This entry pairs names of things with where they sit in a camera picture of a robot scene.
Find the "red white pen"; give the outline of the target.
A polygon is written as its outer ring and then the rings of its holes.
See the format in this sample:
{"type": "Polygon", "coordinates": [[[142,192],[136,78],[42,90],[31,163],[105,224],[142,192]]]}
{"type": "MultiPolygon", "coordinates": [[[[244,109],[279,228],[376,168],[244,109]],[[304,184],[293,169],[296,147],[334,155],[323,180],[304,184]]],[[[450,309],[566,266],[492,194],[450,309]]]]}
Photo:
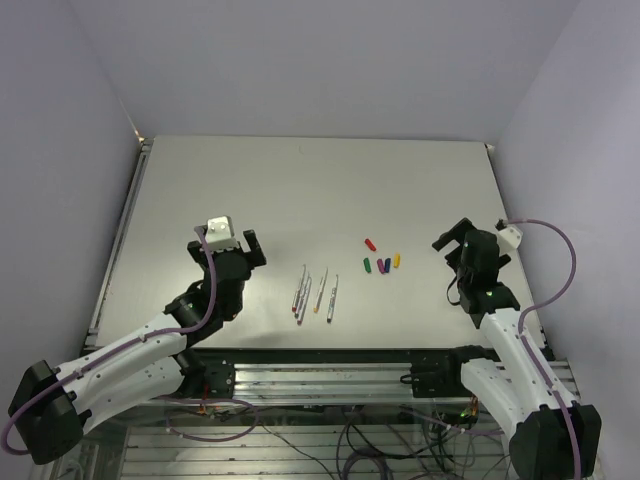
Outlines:
{"type": "Polygon", "coordinates": [[[301,298],[301,295],[302,295],[302,290],[303,290],[305,278],[306,278],[306,264],[303,264],[302,265],[301,275],[300,275],[300,278],[299,278],[299,280],[297,282],[296,290],[295,290],[293,301],[292,301],[292,305],[291,305],[291,311],[294,314],[296,314],[298,306],[299,306],[299,302],[300,302],[300,298],[301,298]]]}

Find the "green white pen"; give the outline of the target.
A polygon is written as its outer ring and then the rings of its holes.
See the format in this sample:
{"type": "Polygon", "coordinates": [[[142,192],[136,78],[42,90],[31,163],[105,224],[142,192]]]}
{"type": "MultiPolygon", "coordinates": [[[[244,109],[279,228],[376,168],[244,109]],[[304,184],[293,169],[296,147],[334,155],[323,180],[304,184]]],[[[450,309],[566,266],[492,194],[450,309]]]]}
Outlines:
{"type": "Polygon", "coordinates": [[[299,290],[298,299],[297,299],[296,304],[295,304],[294,317],[296,319],[299,318],[299,316],[300,316],[300,314],[302,312],[302,306],[303,306],[303,302],[304,302],[304,300],[306,298],[306,295],[307,295],[307,287],[308,287],[308,285],[310,283],[310,280],[311,280],[310,274],[306,273],[304,275],[304,278],[303,278],[303,281],[302,281],[302,285],[301,285],[301,288],[299,290]]]}

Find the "red pen cap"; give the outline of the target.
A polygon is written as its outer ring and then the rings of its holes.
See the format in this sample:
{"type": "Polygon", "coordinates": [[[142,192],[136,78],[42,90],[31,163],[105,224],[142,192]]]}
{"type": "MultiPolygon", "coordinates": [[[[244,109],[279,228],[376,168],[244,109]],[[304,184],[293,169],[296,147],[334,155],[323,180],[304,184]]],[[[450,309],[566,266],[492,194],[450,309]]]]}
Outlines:
{"type": "Polygon", "coordinates": [[[371,251],[376,251],[376,250],[377,250],[376,246],[374,245],[374,243],[373,243],[369,238],[366,238],[366,239],[364,240],[364,243],[367,245],[367,247],[368,247],[371,251]]]}

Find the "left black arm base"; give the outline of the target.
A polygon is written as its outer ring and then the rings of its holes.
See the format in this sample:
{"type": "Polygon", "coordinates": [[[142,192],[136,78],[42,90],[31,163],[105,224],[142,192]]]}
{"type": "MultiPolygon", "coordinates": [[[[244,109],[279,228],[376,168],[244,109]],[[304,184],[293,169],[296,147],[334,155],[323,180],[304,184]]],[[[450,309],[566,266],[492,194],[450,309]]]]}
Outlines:
{"type": "Polygon", "coordinates": [[[182,380],[176,398],[231,398],[236,371],[229,360],[212,349],[187,349],[173,356],[182,380]]]}

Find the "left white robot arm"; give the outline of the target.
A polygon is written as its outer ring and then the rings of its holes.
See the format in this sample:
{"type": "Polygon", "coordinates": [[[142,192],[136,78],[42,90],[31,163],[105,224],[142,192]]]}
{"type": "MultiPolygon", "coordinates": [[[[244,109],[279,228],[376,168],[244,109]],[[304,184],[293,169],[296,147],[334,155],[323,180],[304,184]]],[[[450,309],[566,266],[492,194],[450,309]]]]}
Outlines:
{"type": "Polygon", "coordinates": [[[203,270],[201,281],[121,339],[57,367],[41,360],[25,370],[1,431],[4,452],[45,465],[125,410],[202,389],[204,368],[192,349],[241,312],[245,283],[266,257],[252,230],[244,231],[242,248],[226,217],[195,232],[188,252],[203,270]]]}

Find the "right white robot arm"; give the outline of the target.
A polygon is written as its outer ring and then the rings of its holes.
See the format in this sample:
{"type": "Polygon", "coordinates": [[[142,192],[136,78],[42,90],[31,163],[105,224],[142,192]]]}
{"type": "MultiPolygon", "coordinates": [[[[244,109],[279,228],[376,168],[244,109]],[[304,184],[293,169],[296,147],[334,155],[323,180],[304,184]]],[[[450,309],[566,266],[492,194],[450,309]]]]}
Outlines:
{"type": "Polygon", "coordinates": [[[455,305],[471,318],[499,359],[465,348],[440,373],[442,387],[459,396],[470,391],[505,437],[511,465],[521,479],[584,479],[594,473],[601,417],[564,386],[537,347],[522,308],[499,279],[523,234],[519,221],[499,221],[494,232],[463,218],[433,243],[454,271],[455,305]]]}

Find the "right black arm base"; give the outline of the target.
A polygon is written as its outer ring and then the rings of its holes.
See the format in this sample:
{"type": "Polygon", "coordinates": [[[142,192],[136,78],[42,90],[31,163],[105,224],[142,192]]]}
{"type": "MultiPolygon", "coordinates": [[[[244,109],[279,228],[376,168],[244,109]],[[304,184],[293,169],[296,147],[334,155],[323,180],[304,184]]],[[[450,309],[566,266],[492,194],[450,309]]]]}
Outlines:
{"type": "Polygon", "coordinates": [[[479,345],[413,352],[409,373],[400,377],[400,383],[411,387],[414,399],[470,397],[461,381],[461,367],[475,359],[497,361],[498,356],[479,345]]]}

